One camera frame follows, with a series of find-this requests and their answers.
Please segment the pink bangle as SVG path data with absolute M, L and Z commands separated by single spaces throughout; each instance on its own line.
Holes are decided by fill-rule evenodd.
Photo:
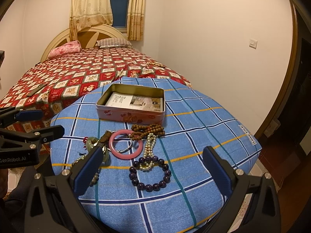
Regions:
M 114 157 L 121 160 L 132 160 L 140 156 L 143 149 L 142 140 L 133 142 L 130 135 L 133 133 L 129 129 L 112 131 L 108 142 L 108 149 Z

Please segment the left beige curtain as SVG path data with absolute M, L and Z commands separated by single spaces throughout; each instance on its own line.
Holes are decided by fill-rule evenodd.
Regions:
M 96 25 L 113 24 L 110 0 L 71 0 L 70 39 L 78 39 L 78 32 Z

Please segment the cream wooden headboard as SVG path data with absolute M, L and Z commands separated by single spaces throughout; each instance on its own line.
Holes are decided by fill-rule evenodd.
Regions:
M 125 28 L 114 28 L 109 25 L 96 25 L 91 28 L 86 28 L 78 32 L 78 40 L 80 41 L 82 48 L 93 48 L 96 45 L 96 41 L 104 38 L 127 38 Z M 70 41 L 70 29 L 66 29 L 60 32 L 47 46 L 42 57 L 41 62 L 45 61 L 49 52 Z

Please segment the window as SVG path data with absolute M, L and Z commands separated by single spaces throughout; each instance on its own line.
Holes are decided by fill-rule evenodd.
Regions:
M 110 0 L 114 28 L 126 30 L 129 0 Z

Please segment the brown strap wristwatch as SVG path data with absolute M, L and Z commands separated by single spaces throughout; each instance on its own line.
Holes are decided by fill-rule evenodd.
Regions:
M 98 141 L 98 145 L 100 146 L 108 146 L 109 145 L 109 140 L 112 136 L 112 132 L 110 130 L 106 130 L 104 135 L 101 136 L 101 138 Z

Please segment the pink floral pillow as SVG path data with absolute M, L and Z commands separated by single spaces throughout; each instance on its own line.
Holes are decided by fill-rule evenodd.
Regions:
M 52 59 L 52 58 L 63 56 L 65 54 L 77 53 L 77 52 L 80 52 L 81 49 L 82 49 L 82 46 L 79 41 L 70 41 L 59 47 L 52 49 L 49 52 L 47 58 Z

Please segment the gold beads on bed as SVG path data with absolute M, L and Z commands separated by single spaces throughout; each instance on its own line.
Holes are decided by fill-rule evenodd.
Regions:
M 166 66 L 164 66 L 161 63 L 157 63 L 157 62 L 147 62 L 147 65 L 149 65 L 149 66 L 156 66 L 156 67 L 160 67 L 160 68 L 166 68 Z

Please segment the pink metal tin box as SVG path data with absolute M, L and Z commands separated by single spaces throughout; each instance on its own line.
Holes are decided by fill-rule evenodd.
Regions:
M 98 117 L 131 124 L 162 124 L 165 96 L 162 88 L 112 84 L 96 103 Z

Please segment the striped pillow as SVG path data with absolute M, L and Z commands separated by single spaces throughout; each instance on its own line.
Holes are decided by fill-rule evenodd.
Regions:
M 127 47 L 132 48 L 131 42 L 123 38 L 105 38 L 96 41 L 96 46 L 99 48 L 117 48 Z

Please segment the beige curtain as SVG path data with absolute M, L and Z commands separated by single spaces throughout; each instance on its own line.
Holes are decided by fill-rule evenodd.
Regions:
M 113 24 L 110 0 L 71 0 L 70 39 L 78 39 L 78 32 L 96 25 Z
M 144 35 L 145 0 L 129 0 L 127 12 L 127 38 L 142 41 Z

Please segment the red patterned bedspread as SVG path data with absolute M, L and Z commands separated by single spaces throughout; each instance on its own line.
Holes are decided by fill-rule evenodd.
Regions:
M 171 68 L 149 66 L 157 62 L 133 48 L 83 49 L 36 64 L 1 99 L 1 107 L 41 110 L 41 120 L 16 122 L 8 130 L 29 133 L 48 127 L 51 119 L 83 95 L 119 78 L 168 78 L 191 86 Z

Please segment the white wall switch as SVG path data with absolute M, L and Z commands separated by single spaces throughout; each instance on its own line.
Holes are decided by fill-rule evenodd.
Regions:
M 258 44 L 257 40 L 252 39 L 252 38 L 249 40 L 249 47 L 251 47 L 253 49 L 256 49 L 257 48 L 257 44 Z

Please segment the blue plaid cushion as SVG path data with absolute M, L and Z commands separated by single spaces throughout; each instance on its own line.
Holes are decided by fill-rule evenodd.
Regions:
M 84 209 L 119 232 L 194 232 L 222 207 L 221 195 L 202 160 L 212 146 L 220 157 L 246 174 L 254 166 L 261 146 L 232 114 L 212 98 L 171 79 L 123 77 L 115 82 L 162 88 L 165 93 L 165 136 L 157 138 L 153 152 L 171 170 L 170 183 L 160 191 L 140 191 L 129 179 L 136 159 L 121 160 L 110 153 L 98 183 L 79 199 Z M 62 125 L 62 139 L 51 143 L 55 175 L 86 153 L 83 139 L 105 131 L 130 129 L 132 124 L 100 120 L 96 102 L 112 84 L 82 96 L 52 118 Z

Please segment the right beige curtain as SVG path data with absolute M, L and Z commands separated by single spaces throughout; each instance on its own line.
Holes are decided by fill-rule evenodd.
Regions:
M 129 0 L 127 12 L 127 38 L 142 41 L 144 35 L 145 0 Z

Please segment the silver bangle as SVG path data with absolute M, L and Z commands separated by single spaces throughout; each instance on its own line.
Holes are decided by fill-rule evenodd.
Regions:
M 128 152 L 132 148 L 133 141 L 126 134 L 124 134 L 124 135 L 117 135 L 117 137 L 114 139 L 113 145 L 114 145 L 114 149 L 118 153 L 124 154 L 124 153 Z

